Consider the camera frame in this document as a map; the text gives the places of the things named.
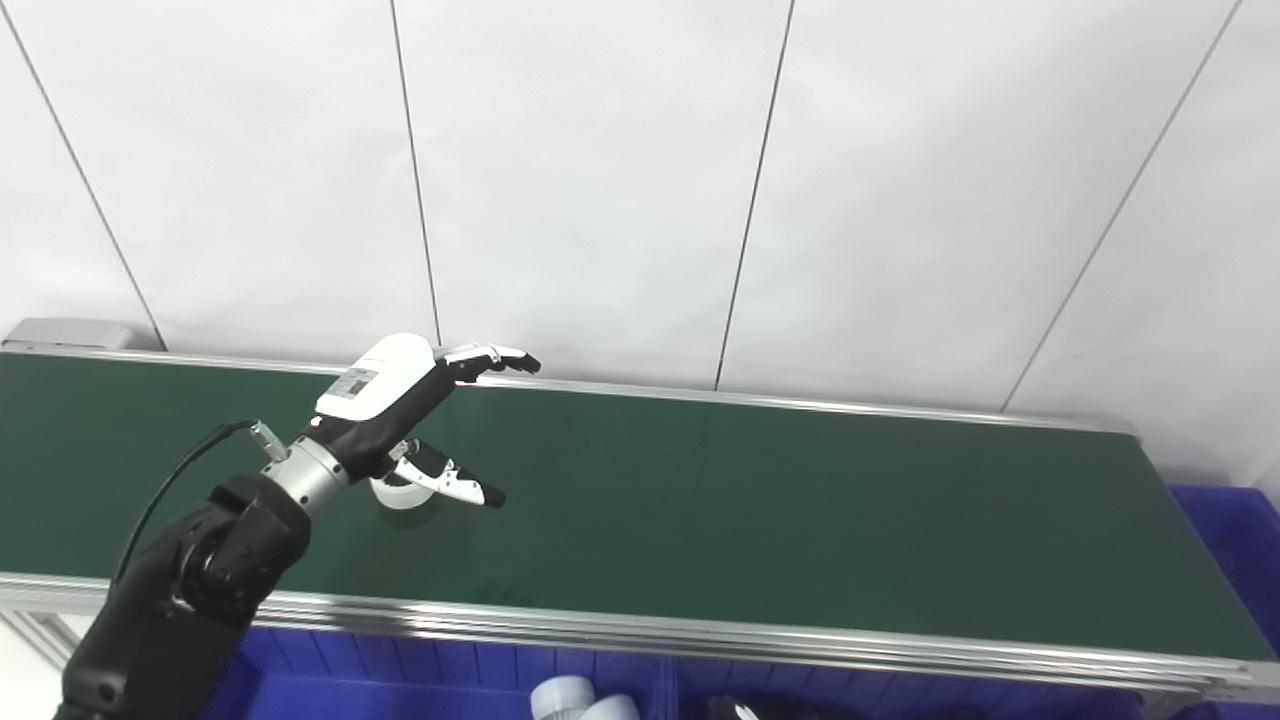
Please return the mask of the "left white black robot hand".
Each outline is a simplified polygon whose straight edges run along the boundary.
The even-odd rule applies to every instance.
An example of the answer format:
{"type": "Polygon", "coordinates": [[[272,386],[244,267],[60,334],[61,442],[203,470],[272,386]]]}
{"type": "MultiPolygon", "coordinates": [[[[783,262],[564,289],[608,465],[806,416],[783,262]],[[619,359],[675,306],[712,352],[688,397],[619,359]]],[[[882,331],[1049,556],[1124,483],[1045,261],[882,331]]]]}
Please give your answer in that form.
{"type": "Polygon", "coordinates": [[[438,348],[417,334],[390,334],[317,398],[303,437],[325,451],[351,484],[369,482],[389,510],[408,511],[435,497],[500,509],[500,489],[412,433],[460,386],[506,370],[536,374],[541,363],[500,345],[438,348]]]}

